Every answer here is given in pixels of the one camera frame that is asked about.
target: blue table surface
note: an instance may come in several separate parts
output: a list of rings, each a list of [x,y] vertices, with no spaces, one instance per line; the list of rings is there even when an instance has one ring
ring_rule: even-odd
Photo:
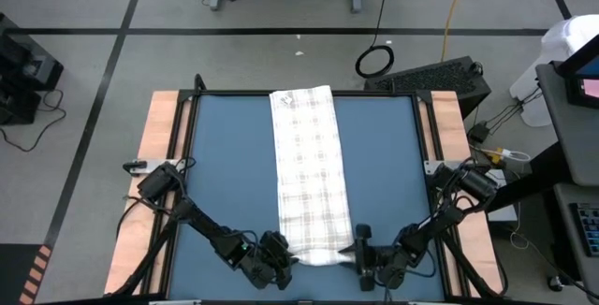
[[[352,225],[372,227],[373,245],[388,245],[402,227],[426,218],[422,157],[411,99],[340,97],[334,100]],[[202,96],[187,191],[221,225],[238,230],[278,230],[277,173],[267,96]],[[188,225],[177,239],[169,298],[210,300],[382,300],[384,289],[361,292],[358,276],[341,266],[293,266],[293,281],[255,289],[216,256]],[[416,270],[429,273],[425,257]],[[406,275],[394,300],[442,300],[438,272]]]

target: wooden board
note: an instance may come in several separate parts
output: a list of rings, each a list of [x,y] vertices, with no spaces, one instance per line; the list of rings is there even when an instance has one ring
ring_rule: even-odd
[[[168,140],[175,114],[178,92],[155,92],[148,112],[138,158],[162,159],[165,158]],[[463,160],[470,156],[468,141],[461,120],[458,98],[451,92],[432,93],[435,118],[439,129],[439,137],[445,160]],[[420,117],[423,123],[424,138],[427,143],[427,152],[430,159],[434,159],[431,129],[428,123],[426,106],[419,104]],[[181,156],[183,135],[187,120],[188,108],[183,113],[182,128],[177,143],[175,158]],[[137,196],[137,184],[141,179],[134,178],[131,182],[129,195]],[[118,289],[137,267],[141,258],[146,254],[153,225],[153,212],[147,208],[135,207],[125,218],[120,236],[116,242],[109,277],[105,292]],[[478,273],[485,278],[495,291],[502,289],[502,282],[497,269],[495,253],[490,241],[489,227],[484,214],[468,216],[459,226],[460,241],[464,254],[471,261]],[[451,281],[453,295],[460,295],[460,287],[456,263],[450,252],[447,253],[448,273]],[[158,290],[158,281],[162,271],[164,254],[160,254],[154,262],[154,271],[151,292]],[[471,286],[471,293],[476,292]]]

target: white cloth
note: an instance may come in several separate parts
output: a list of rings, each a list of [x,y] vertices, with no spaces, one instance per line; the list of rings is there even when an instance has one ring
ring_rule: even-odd
[[[353,243],[343,159],[328,86],[270,95],[279,229],[303,264],[349,262]]]

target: folded cloth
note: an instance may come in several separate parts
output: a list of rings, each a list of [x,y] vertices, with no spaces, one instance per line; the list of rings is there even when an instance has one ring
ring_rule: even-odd
[[[279,229],[303,264],[349,262],[353,243],[343,159],[328,86],[270,95]]]

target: black keyboard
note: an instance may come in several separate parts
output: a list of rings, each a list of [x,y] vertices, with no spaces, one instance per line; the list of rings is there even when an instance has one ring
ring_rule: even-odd
[[[472,73],[464,69],[461,63],[448,63],[380,80],[376,82],[376,88],[388,90],[391,82],[394,82],[397,91],[431,90],[469,94],[476,89],[472,79]]]
[[[571,207],[587,255],[599,256],[599,204],[573,203]]]

